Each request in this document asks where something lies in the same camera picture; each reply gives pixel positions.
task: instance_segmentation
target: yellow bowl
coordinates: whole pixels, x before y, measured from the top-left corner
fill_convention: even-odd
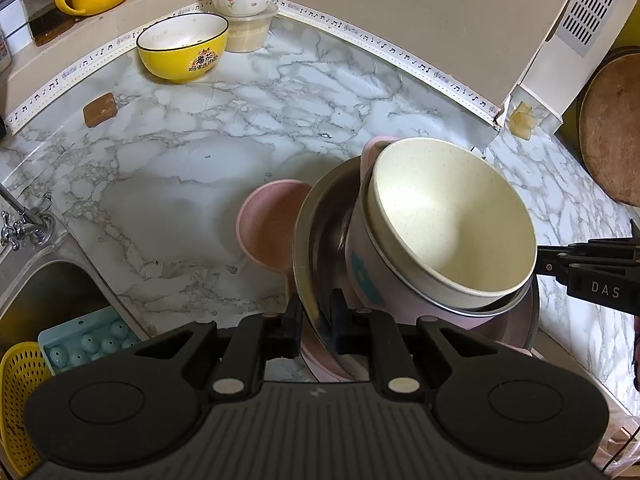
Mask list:
[[[208,12],[173,16],[146,28],[136,40],[146,68],[175,83],[209,71],[226,47],[229,22]]]

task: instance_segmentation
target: pink ladle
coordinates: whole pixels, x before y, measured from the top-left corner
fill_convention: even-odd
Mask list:
[[[242,251],[257,265],[284,277],[287,301],[296,293],[293,235],[298,213],[309,191],[311,186],[301,180],[275,180],[252,192],[236,219],[236,237]],[[306,316],[300,350],[316,378],[323,382],[347,380],[318,340]]]

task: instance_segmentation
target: brown soap bar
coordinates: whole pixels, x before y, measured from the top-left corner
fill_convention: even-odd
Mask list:
[[[95,101],[91,101],[84,107],[82,113],[84,114],[84,124],[89,128],[93,128],[118,114],[116,99],[109,92],[102,97],[98,97]]]

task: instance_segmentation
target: faucet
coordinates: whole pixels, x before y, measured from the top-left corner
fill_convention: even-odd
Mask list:
[[[46,243],[52,232],[54,219],[47,213],[51,206],[51,193],[45,193],[40,205],[34,210],[28,210],[14,196],[0,184],[0,196],[20,215],[13,224],[9,224],[9,213],[2,211],[4,226],[0,230],[0,244],[11,245],[12,250],[20,249],[20,242],[29,237],[36,246]]]

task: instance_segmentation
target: gray vent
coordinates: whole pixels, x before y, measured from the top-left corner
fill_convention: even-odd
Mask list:
[[[602,30],[609,7],[615,0],[571,0],[556,34],[580,56],[584,56]]]

